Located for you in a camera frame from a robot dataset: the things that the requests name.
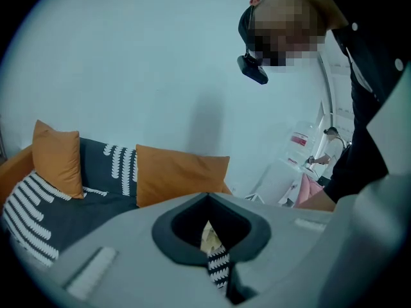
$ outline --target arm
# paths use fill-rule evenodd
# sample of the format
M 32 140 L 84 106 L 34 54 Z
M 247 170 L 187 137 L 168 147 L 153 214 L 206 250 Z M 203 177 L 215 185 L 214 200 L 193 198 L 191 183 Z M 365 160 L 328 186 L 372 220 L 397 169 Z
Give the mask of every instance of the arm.
M 321 191 L 316 195 L 313 195 L 310 199 L 302 202 L 297 209 L 308 209 L 308 210 L 320 210 L 320 211 L 330 211 L 333 212 L 335 209 L 335 203 L 326 194 L 326 192 Z
M 329 160 L 330 160 L 330 159 L 331 159 L 331 158 L 330 158 L 327 154 L 325 154 L 324 156 L 315 159 L 315 160 L 313 161 L 313 164 L 314 164 L 314 163 L 329 164 Z

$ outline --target person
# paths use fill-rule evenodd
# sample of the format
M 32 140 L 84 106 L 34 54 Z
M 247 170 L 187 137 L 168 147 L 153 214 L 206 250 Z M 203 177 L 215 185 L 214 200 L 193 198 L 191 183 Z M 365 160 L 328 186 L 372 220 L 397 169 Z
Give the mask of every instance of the person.
M 354 132 L 323 191 L 299 205 L 332 211 L 388 171 L 366 126 L 410 61 L 408 0 L 250 0 L 238 31 L 262 65 L 318 51 L 332 32 L 351 68 Z
M 333 169 L 338 159 L 344 150 L 344 142 L 338 133 L 338 130 L 332 126 L 325 131 L 327 135 L 328 144 L 326 146 L 324 155 L 320 158 L 309 158 L 308 163 L 314 164 L 327 164 L 327 168 L 324 170 L 322 176 L 317 180 L 320 186 L 325 186 L 331 181 L 331 176 L 333 175 Z

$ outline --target black and white striped fabric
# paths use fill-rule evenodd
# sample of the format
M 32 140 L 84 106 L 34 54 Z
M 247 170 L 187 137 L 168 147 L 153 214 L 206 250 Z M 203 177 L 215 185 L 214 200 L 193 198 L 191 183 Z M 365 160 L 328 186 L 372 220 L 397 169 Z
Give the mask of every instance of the black and white striped fabric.
M 208 254 L 208 272 L 211 281 L 220 289 L 223 295 L 227 292 L 229 261 L 230 255 L 223 245 Z
M 32 172 L 7 198 L 3 221 L 31 256 L 50 267 L 62 250 L 114 216 L 137 209 L 136 198 L 83 189 L 83 200 L 72 199 Z
M 136 150 L 80 138 L 80 164 L 84 186 L 137 196 Z

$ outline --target pillow with white pattern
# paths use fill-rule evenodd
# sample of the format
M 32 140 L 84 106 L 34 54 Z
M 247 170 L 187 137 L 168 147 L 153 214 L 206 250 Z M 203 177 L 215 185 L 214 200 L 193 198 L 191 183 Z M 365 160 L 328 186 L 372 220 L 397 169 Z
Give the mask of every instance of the pillow with white pattern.
M 136 150 L 80 138 L 83 186 L 137 196 Z

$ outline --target light blue wall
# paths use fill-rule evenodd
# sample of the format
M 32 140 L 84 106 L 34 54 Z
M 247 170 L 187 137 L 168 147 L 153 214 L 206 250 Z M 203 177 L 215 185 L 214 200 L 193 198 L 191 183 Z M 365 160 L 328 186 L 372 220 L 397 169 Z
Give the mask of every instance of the light blue wall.
M 317 62 L 244 77 L 238 19 L 249 0 L 43 0 L 2 65 L 1 129 L 9 155 L 36 119 L 57 130 L 230 155 L 226 181 L 247 194 L 297 121 L 315 122 Z

